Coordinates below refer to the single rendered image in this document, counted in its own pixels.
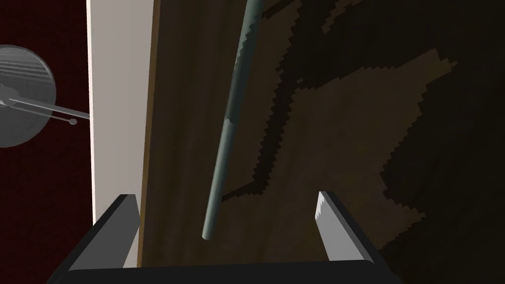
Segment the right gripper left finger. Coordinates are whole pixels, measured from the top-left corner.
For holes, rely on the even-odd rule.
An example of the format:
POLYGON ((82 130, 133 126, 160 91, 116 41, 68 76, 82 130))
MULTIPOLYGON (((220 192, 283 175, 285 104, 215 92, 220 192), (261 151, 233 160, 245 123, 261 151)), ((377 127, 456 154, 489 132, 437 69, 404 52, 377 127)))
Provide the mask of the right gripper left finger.
POLYGON ((72 270, 122 268, 137 230, 140 214, 134 194, 121 194, 70 251, 46 284, 57 284, 72 270))

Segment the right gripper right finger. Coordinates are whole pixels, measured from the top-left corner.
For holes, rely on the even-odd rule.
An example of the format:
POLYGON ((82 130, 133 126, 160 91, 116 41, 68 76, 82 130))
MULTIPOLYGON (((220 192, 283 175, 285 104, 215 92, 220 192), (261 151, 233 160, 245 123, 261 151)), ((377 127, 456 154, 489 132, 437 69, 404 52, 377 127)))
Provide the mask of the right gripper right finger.
POLYGON ((318 193, 315 222, 330 261, 365 260, 380 272, 391 274, 377 248, 334 192, 318 193))

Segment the brown wooden door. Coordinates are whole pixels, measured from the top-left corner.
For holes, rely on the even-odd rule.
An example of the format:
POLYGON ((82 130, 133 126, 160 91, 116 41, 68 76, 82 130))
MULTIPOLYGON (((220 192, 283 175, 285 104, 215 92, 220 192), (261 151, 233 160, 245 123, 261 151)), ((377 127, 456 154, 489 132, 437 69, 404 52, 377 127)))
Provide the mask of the brown wooden door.
POLYGON ((246 0, 155 1, 141 266, 327 260, 333 191, 404 284, 505 284, 505 0, 265 0, 210 241, 246 0))

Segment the grey round wall lamp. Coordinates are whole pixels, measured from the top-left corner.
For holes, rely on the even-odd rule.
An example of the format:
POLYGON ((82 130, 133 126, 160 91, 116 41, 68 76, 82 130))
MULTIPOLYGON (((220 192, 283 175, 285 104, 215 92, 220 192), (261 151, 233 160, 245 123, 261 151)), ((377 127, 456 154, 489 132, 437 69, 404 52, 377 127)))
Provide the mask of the grey round wall lamp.
POLYGON ((21 145, 49 119, 75 125, 85 112, 57 106, 56 82, 50 67, 32 50, 0 44, 0 148, 21 145))

